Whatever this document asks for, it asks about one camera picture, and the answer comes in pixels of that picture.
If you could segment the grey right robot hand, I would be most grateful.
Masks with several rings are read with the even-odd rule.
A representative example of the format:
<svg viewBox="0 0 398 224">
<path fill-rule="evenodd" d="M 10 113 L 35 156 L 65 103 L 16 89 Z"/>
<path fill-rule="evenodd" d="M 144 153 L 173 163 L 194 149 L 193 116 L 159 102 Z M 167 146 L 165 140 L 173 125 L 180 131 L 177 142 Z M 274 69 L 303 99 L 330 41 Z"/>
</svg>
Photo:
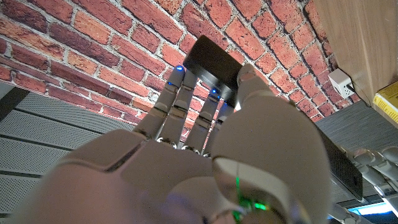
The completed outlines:
<svg viewBox="0 0 398 224">
<path fill-rule="evenodd" d="M 210 157 L 133 131 L 106 133 L 61 158 L 10 223 L 325 223 L 330 165 L 317 127 L 246 64 L 239 111 Z"/>
</svg>

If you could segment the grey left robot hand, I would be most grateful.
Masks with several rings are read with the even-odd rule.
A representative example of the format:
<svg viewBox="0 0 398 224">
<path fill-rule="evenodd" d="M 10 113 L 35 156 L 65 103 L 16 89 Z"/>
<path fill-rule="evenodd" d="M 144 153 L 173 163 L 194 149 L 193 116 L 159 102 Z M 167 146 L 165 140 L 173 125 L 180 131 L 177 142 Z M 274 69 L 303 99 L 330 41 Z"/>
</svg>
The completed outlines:
<svg viewBox="0 0 398 224">
<path fill-rule="evenodd" d="M 360 148 L 344 153 L 362 177 L 373 185 L 383 202 L 397 215 L 397 147 L 389 146 L 381 152 Z M 344 224 L 370 222 L 363 213 L 354 213 L 337 203 L 333 204 L 329 216 Z"/>
</svg>

